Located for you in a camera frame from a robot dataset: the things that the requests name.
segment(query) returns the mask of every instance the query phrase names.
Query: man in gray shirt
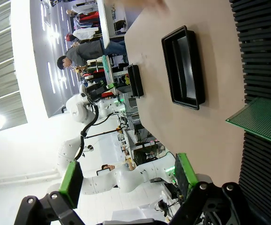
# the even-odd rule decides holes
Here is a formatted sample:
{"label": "man in gray shirt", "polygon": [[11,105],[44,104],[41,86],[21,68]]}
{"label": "man in gray shirt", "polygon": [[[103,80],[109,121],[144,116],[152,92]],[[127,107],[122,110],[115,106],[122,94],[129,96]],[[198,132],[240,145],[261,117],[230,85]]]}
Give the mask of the man in gray shirt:
{"label": "man in gray shirt", "polygon": [[87,60],[94,60],[102,55],[127,55],[125,41],[113,42],[110,41],[107,48],[104,48],[103,40],[91,41],[70,48],[66,55],[59,57],[57,66],[59,69],[68,68],[72,65],[85,66]]}

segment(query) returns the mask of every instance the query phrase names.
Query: white shirt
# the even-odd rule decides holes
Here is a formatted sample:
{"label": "white shirt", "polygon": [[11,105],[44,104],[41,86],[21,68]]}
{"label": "white shirt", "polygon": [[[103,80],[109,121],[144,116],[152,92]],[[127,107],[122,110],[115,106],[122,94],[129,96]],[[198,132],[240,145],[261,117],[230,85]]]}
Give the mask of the white shirt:
{"label": "white shirt", "polygon": [[98,11],[98,5],[97,3],[90,3],[83,6],[72,6],[72,10],[77,13],[90,13],[94,11]]}
{"label": "white shirt", "polygon": [[98,31],[98,27],[88,27],[75,30],[73,32],[73,35],[79,40],[92,39],[96,31]]}

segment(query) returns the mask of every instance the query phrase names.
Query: gray shirt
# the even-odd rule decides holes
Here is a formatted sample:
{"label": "gray shirt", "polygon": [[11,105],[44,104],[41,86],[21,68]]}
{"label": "gray shirt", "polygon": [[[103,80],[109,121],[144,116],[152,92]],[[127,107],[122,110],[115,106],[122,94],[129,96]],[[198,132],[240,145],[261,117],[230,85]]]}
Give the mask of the gray shirt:
{"label": "gray shirt", "polygon": [[100,41],[91,41],[68,49],[66,56],[75,66],[85,66],[87,60],[94,60],[103,55]]}

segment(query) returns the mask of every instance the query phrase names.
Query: black slatted panel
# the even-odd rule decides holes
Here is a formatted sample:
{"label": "black slatted panel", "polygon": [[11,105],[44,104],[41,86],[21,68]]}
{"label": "black slatted panel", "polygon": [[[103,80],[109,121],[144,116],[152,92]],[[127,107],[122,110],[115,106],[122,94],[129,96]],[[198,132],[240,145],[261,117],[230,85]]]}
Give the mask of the black slatted panel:
{"label": "black slatted panel", "polygon": [[[271,0],[229,2],[239,32],[245,103],[271,99]],[[239,184],[256,214],[271,224],[271,142],[245,133]]]}

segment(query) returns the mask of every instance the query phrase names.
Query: screw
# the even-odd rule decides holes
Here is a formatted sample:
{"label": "screw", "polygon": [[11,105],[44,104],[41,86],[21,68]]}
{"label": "screw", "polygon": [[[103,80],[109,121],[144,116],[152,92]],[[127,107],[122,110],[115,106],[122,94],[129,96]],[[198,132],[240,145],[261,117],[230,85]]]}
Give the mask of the screw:
{"label": "screw", "polygon": [[228,191],[232,191],[232,190],[233,190],[233,186],[232,186],[231,184],[230,184],[230,185],[227,185],[226,189],[227,189]]}
{"label": "screw", "polygon": [[206,188],[207,188],[207,184],[201,184],[201,185],[200,185],[200,189],[201,189],[201,190],[205,190]]}
{"label": "screw", "polygon": [[51,195],[51,198],[52,198],[52,199],[56,199],[56,198],[57,198],[57,194]]}

